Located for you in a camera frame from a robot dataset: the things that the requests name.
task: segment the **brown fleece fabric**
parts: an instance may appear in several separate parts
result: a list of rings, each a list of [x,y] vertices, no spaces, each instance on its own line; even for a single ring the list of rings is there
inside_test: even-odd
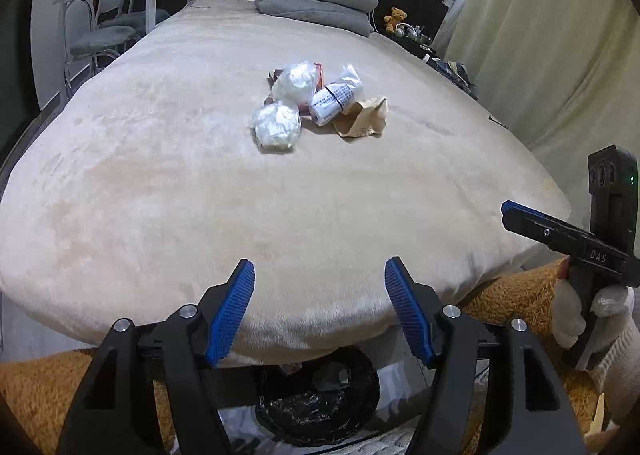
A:
[[[517,315],[538,334],[564,382],[582,433],[589,430],[598,396],[589,376],[564,366],[551,334],[551,300],[559,261],[488,284],[463,305],[476,319],[502,324]],[[53,454],[74,392],[89,366],[93,351],[73,351],[25,363],[0,364],[0,392],[27,434],[44,455]],[[156,406],[166,447],[174,428],[163,384],[155,382]],[[478,433],[465,453],[473,453]]]

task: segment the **beige blanket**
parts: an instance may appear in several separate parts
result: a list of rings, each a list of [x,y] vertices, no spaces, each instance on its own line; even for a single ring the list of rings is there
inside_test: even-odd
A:
[[[308,124],[288,154],[252,138],[266,74],[351,63],[384,95],[382,136]],[[86,82],[16,165],[0,202],[0,288],[32,316],[99,342],[122,316],[159,321],[240,258],[256,287],[228,363],[321,356],[396,319],[399,255],[457,301],[534,250],[505,199],[566,218],[533,156],[479,104],[383,36],[197,0]]]

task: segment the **stuffed animal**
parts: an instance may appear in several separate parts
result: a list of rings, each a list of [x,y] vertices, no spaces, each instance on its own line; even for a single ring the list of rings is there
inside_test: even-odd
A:
[[[386,22],[385,31],[393,33],[396,25],[406,18],[406,13],[398,8],[391,8],[391,15],[385,16],[383,20]]]

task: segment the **brown paper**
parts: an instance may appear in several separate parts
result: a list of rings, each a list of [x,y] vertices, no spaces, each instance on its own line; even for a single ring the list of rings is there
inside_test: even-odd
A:
[[[361,138],[382,134],[388,103],[385,96],[356,102],[332,121],[335,131],[343,138]]]

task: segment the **beige curtain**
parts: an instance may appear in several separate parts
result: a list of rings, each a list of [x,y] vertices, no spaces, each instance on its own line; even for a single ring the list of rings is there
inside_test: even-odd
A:
[[[588,226],[587,155],[615,143],[640,158],[640,16],[630,0],[466,0],[440,42],[554,177],[572,222]]]

